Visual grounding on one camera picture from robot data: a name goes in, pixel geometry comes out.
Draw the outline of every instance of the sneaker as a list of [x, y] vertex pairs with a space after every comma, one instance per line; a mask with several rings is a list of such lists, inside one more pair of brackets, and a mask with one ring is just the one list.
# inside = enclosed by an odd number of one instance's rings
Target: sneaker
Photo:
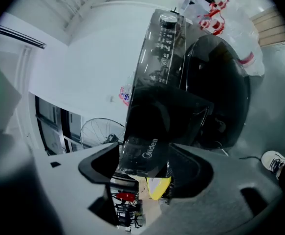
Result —
[[277, 151], [267, 151], [262, 155], [261, 162], [278, 178], [281, 172], [280, 168], [285, 164], [285, 157]]

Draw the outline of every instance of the black cable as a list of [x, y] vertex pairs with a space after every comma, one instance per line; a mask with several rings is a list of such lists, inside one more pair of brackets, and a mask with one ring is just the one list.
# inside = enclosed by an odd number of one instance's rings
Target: black cable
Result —
[[261, 159], [259, 159], [258, 157], [255, 157], [255, 156], [244, 157], [244, 158], [239, 158], [239, 159], [257, 159], [261, 162]]

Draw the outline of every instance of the black appliance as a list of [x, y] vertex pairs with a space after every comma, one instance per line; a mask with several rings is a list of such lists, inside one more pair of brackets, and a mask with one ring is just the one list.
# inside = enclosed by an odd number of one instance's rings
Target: black appliance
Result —
[[223, 39], [179, 14], [155, 10], [138, 60], [118, 169], [169, 177], [169, 143], [233, 146], [249, 104], [249, 80], [237, 59]]

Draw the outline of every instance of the white plastic bag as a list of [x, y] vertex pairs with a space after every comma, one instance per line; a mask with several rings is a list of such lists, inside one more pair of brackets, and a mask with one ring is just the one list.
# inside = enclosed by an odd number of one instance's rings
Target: white plastic bag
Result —
[[248, 75], [264, 75], [263, 54], [258, 44], [259, 33], [237, 3], [216, 0], [210, 4], [209, 12], [204, 13], [203, 6], [197, 2], [195, 8], [183, 4], [180, 11], [185, 17], [191, 15], [191, 20], [231, 45]]

